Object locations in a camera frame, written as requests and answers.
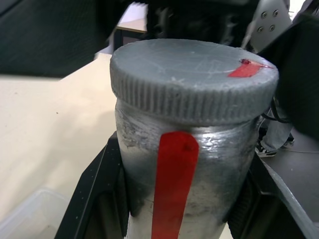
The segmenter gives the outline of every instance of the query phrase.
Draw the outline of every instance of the jar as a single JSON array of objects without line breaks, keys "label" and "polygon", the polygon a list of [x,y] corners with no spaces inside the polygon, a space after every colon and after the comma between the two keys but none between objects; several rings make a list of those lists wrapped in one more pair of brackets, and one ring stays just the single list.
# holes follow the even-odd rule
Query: jar
[{"label": "jar", "polygon": [[[241,76],[243,64],[252,64],[251,75]],[[276,67],[240,48],[156,39],[118,49],[110,73],[131,212],[127,238],[153,239],[160,138],[183,131],[199,154],[178,239],[218,239],[249,170]]]}]

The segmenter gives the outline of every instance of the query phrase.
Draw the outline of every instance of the white table surface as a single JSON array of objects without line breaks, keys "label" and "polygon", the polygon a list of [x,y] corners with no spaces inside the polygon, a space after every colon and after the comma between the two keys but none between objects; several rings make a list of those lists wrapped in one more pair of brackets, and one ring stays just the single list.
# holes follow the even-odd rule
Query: white table surface
[{"label": "white table surface", "polygon": [[0,76],[0,221],[43,187],[71,198],[116,130],[110,58],[62,80]]},{"label": "white table surface", "polygon": [[116,28],[121,30],[140,32],[140,33],[145,33],[147,31],[146,20],[144,18],[134,20],[134,21],[119,23]]}]

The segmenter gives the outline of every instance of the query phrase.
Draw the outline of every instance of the plastic container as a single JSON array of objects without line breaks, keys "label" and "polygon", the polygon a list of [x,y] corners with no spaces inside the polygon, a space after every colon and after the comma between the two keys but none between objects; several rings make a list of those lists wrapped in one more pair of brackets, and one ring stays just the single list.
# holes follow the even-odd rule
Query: plastic container
[{"label": "plastic container", "polygon": [[48,189],[40,189],[0,223],[1,239],[53,239],[69,200]]}]

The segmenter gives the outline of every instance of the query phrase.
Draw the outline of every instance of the screw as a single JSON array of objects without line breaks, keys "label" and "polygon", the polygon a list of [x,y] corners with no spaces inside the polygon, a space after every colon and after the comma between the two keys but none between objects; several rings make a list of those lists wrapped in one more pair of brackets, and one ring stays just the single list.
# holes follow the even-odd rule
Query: screw
[{"label": "screw", "polygon": [[271,25],[270,27],[269,27],[269,31],[273,31],[273,30],[275,30],[275,25]]},{"label": "screw", "polygon": [[264,28],[261,26],[257,29],[257,32],[262,32],[264,30]]},{"label": "screw", "polygon": [[267,17],[267,12],[265,11],[265,12],[263,12],[262,14],[261,14],[261,18],[262,19],[265,19]]},{"label": "screw", "polygon": [[278,12],[279,12],[278,9],[275,10],[274,13],[273,13],[273,17],[276,17],[278,15]]}]

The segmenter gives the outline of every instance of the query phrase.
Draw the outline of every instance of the red tape strip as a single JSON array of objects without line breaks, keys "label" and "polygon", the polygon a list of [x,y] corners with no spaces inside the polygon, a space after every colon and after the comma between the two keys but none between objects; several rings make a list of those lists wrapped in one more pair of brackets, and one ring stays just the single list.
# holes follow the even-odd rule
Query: red tape strip
[{"label": "red tape strip", "polygon": [[258,73],[260,68],[272,68],[258,62],[243,59],[241,66],[228,75],[228,77],[252,77]]},{"label": "red tape strip", "polygon": [[152,239],[177,239],[198,159],[198,143],[189,133],[160,138]]}]

